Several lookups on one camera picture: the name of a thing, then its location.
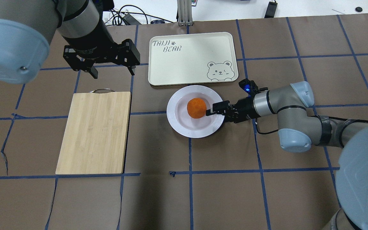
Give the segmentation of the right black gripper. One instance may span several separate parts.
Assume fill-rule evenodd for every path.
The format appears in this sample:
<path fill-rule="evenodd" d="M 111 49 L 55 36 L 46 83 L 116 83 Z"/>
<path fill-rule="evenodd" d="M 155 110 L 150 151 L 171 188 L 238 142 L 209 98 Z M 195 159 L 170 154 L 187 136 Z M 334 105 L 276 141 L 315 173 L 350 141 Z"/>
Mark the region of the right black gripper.
<path fill-rule="evenodd" d="M 224 123 L 237 124 L 256 119 L 257 111 L 253 98 L 245 97 L 239 99 L 236 104 L 231 104 L 228 100 L 214 103 L 209 110 L 206 110 L 206 116 L 212 115 L 223 115 Z"/>

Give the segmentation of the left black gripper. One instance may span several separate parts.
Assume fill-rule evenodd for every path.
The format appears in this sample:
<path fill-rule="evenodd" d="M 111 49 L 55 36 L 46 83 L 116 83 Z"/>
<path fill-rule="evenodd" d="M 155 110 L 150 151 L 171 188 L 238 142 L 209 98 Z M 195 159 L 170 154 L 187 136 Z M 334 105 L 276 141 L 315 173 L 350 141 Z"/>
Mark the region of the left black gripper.
<path fill-rule="evenodd" d="M 65 38 L 63 58 L 74 71 L 90 72 L 98 79 L 98 70 L 94 64 L 113 63 L 127 67 L 132 76 L 140 65 L 140 53 L 134 42 L 127 38 L 120 44 L 114 42 L 103 21 L 87 35 L 80 38 Z"/>

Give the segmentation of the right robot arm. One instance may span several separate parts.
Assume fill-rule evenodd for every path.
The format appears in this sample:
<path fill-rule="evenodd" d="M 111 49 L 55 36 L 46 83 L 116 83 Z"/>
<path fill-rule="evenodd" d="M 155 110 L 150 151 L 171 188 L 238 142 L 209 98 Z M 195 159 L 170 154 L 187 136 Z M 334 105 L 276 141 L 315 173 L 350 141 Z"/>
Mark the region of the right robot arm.
<path fill-rule="evenodd" d="M 308 116 L 306 110 L 314 105 L 314 95 L 306 81 L 275 90 L 259 88 L 247 79 L 239 86 L 248 97 L 236 104 L 214 103 L 206 115 L 219 114 L 224 122 L 233 123 L 276 115 L 280 146 L 287 152 L 306 152 L 313 145 L 341 148 L 335 176 L 341 209 L 325 229 L 368 230 L 368 121 Z"/>

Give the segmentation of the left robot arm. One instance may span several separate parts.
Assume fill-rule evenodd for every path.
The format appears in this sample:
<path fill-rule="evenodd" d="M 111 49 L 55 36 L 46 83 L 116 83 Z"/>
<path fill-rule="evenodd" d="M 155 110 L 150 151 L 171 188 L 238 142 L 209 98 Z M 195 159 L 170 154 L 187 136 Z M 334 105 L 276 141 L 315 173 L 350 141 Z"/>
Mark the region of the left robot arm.
<path fill-rule="evenodd" d="M 26 84 L 37 76 L 50 52 L 56 31 L 68 43 L 63 58 L 73 71 L 94 79 L 94 64 L 113 63 L 128 68 L 140 64 L 134 42 L 114 42 L 102 20 L 112 1 L 0 0 L 0 81 Z"/>

